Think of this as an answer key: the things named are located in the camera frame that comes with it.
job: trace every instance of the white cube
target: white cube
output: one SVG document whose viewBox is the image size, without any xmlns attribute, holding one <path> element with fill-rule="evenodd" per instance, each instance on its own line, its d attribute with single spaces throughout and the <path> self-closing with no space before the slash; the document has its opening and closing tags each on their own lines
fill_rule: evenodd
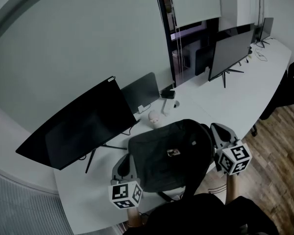
<svg viewBox="0 0 294 235">
<path fill-rule="evenodd" d="M 219 164 L 229 175 L 244 171 L 252 159 L 251 152 L 245 143 L 223 149 L 219 156 Z"/>
<path fill-rule="evenodd" d="M 142 195 L 143 190 L 136 181 L 109 186 L 109 200 L 118 209 L 137 207 Z"/>
</svg>

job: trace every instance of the desk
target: desk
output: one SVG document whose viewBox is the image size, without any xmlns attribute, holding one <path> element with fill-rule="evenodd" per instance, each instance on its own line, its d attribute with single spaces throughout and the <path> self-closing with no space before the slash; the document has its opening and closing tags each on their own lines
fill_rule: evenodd
<svg viewBox="0 0 294 235">
<path fill-rule="evenodd" d="M 161 114 L 163 125 L 185 118 L 210 126 L 212 122 L 232 128 L 243 138 L 257 121 L 272 98 L 290 60 L 291 51 L 277 40 L 270 40 L 266 49 L 261 49 L 268 62 L 260 61 L 255 53 L 249 64 L 242 61 L 237 70 L 245 73 L 226 75 L 227 85 L 223 88 L 222 78 L 207 81 L 208 73 L 194 77 L 177 87 L 176 100 L 180 106 L 173 109 L 169 117 Z M 150 110 L 161 111 L 164 100 L 159 99 L 141 115 L 142 121 L 133 127 L 131 137 L 152 130 L 148 120 Z M 119 135 L 108 145 L 127 147 L 130 137 Z M 100 230 L 127 220 L 124 210 L 116 209 L 108 199 L 108 186 L 113 166 L 126 151 L 100 147 L 97 149 L 88 174 L 85 169 L 90 154 L 84 161 L 76 161 L 62 171 L 54 170 L 64 212 L 74 234 Z M 168 192 L 176 195 L 182 189 Z M 164 201 L 155 193 L 144 192 L 139 210 L 146 212 Z"/>
</svg>

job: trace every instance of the ribbed gray panel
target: ribbed gray panel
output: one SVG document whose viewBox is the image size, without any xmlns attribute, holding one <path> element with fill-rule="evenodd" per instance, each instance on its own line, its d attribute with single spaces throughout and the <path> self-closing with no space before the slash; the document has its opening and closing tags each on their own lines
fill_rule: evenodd
<svg viewBox="0 0 294 235">
<path fill-rule="evenodd" d="M 0 175 L 0 235 L 72 235 L 59 195 Z M 115 235 L 113 228 L 87 235 Z"/>
</svg>

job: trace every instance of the person's arm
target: person's arm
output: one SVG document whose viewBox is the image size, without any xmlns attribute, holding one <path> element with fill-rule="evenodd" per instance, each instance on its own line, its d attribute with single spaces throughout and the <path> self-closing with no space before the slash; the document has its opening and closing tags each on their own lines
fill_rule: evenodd
<svg viewBox="0 0 294 235">
<path fill-rule="evenodd" d="M 225 204 L 231 203 L 239 196 L 238 175 L 226 176 L 226 200 Z"/>
<path fill-rule="evenodd" d="M 127 209 L 128 226 L 129 227 L 140 227 L 143 225 L 141 216 L 139 215 L 138 208 Z"/>
</svg>

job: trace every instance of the monitor stand leg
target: monitor stand leg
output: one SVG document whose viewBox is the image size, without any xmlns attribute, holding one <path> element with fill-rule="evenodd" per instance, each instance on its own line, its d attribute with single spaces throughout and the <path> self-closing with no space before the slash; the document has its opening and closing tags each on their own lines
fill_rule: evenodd
<svg viewBox="0 0 294 235">
<path fill-rule="evenodd" d="M 113 148 L 113 149 L 118 149 L 118 150 L 127 150 L 127 148 L 116 147 L 116 146 L 110 146 L 110 145 L 106 145 L 106 144 L 101 145 L 101 147 Z M 92 160 L 93 160 L 93 157 L 94 157 L 95 151 L 96 151 L 96 149 L 94 149 L 94 150 L 92 151 L 92 154 L 90 155 L 90 158 L 89 158 L 89 161 L 88 161 L 88 164 L 87 164 L 87 168 L 86 168 L 85 173 L 88 172 L 88 169 L 89 169 L 90 164 L 92 163 Z"/>
<path fill-rule="evenodd" d="M 240 71 L 240 70 L 232 70 L 232 69 L 228 69 L 227 71 L 230 71 L 230 72 L 239 72 L 239 73 L 244 73 L 244 71 Z"/>
<path fill-rule="evenodd" d="M 224 88 L 225 88 L 225 72 L 222 74 L 222 78 L 223 78 L 223 85 L 224 85 Z"/>
</svg>

